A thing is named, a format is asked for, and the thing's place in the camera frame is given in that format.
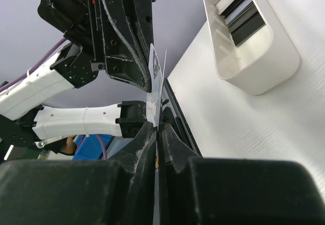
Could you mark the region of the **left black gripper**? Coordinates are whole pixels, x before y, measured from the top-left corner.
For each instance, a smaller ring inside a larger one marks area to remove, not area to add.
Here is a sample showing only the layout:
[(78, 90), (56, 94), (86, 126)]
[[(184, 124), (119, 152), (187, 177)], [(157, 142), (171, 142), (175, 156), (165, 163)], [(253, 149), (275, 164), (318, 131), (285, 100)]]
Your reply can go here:
[(41, 0), (38, 14), (69, 41), (51, 69), (75, 88), (105, 71), (151, 92), (152, 0)]

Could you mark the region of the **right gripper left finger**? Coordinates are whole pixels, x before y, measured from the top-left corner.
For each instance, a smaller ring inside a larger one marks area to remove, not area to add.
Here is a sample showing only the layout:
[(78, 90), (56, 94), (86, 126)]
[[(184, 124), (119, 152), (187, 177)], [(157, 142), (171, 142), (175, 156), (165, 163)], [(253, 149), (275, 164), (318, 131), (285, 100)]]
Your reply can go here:
[(1, 165), (1, 224), (152, 224), (156, 131), (145, 123), (107, 160)]

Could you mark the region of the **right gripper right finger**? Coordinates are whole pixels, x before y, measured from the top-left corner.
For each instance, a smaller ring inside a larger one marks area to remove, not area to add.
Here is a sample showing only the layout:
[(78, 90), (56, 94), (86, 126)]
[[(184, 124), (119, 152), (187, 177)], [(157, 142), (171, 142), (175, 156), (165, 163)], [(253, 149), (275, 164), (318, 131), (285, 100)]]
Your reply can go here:
[(283, 160), (203, 158), (159, 128), (161, 224), (324, 224), (309, 172)]

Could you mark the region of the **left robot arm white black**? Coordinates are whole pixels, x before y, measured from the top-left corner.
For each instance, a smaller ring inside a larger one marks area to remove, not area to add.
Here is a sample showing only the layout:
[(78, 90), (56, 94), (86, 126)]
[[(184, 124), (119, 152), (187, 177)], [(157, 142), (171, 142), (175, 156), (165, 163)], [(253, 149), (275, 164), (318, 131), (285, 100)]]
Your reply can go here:
[[(1, 140), (43, 148), (61, 138), (106, 134), (133, 138), (154, 121), (160, 81), (154, 56), (154, 0), (41, 0), (38, 15), (63, 33), (40, 63), (1, 87)], [(93, 82), (100, 71), (135, 86), (148, 100), (56, 108), (46, 101)]]

